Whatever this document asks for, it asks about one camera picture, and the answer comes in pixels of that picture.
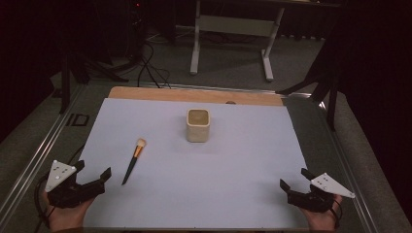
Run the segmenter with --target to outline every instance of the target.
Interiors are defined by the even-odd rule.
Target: white paper sheet
[[[190,108],[210,112],[206,143],[186,140]],[[139,138],[147,145],[121,185]],[[292,189],[309,188],[286,107],[106,99],[80,159],[86,167],[78,183],[98,179],[108,167],[113,174],[85,227],[307,227],[279,186],[283,179]]]

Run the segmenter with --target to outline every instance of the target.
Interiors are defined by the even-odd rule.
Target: metal frame
[[[268,37],[269,43],[265,50],[261,51],[266,80],[273,81],[273,72],[270,65],[269,54],[275,42],[276,35],[282,20],[285,8],[280,8],[275,21],[244,19],[235,17],[212,17],[200,13],[200,0],[196,1],[196,19],[194,22],[194,46],[191,54],[190,73],[197,74],[200,54],[199,33],[203,31],[214,31],[224,33],[245,34],[253,36]]]

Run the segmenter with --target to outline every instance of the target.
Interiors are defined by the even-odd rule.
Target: cable
[[[340,216],[337,215],[336,211],[333,208],[330,208],[330,211],[332,212],[332,214],[334,215],[336,221],[335,221],[335,229],[337,229],[340,225],[339,221],[340,219],[343,217],[343,211],[342,211],[342,206],[340,205],[339,202],[337,202],[336,200],[334,200],[334,202],[338,205],[339,207],[339,211],[340,211]]]

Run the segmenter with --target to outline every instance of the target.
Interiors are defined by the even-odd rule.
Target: small cup
[[[189,109],[186,123],[187,139],[189,142],[205,143],[209,139],[209,111],[204,109]]]

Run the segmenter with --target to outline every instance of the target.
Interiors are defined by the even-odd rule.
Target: gray carpet
[[[181,85],[208,86],[218,88],[234,88],[246,90],[279,90],[303,80],[311,63],[316,57],[322,41],[280,38],[276,40],[271,53],[271,63],[275,80],[268,83],[260,63],[259,49],[265,47],[265,40],[258,39],[247,45],[216,45],[206,40],[202,41],[199,59],[199,73],[189,74],[192,50],[191,38],[182,37],[175,46],[154,38],[152,42],[154,55],[151,64],[158,68],[163,78],[173,87]],[[151,50],[145,48],[149,57]],[[86,141],[92,123],[98,114],[103,99],[110,88],[115,85],[137,85],[141,66],[134,70],[120,72],[121,76],[130,79],[129,83],[114,83],[106,78],[93,75],[89,85],[76,88],[78,98],[69,109],[70,114],[90,116],[86,127],[65,126],[48,151],[44,165],[34,177],[35,183],[39,176],[48,171],[49,164],[54,159],[67,160]],[[152,70],[155,79],[164,83],[162,78]],[[58,85],[58,75],[53,77]],[[141,85],[151,82],[148,73],[143,74]],[[300,90],[310,93],[314,86]],[[344,216],[342,227],[338,232],[412,232],[400,206],[382,174],[373,151],[365,139],[361,128],[353,116],[345,96],[338,95],[336,109],[336,133],[330,132],[325,124],[325,113],[310,100],[292,97],[285,101],[291,113],[296,135],[301,144],[308,168],[313,172],[327,171],[340,182],[354,184],[360,190],[361,204],[349,199],[344,201]],[[48,137],[49,130],[55,122],[67,122],[68,118],[59,116],[59,99],[46,99],[0,146],[1,191],[0,200],[5,200],[11,187],[19,178],[22,169],[36,154],[43,140]],[[342,167],[341,160],[348,162],[348,167]],[[11,216],[5,232],[33,231],[38,219],[33,205],[34,184],[27,188],[16,211]],[[358,215],[372,216],[372,220],[361,220]],[[40,232],[48,232],[42,227]]]

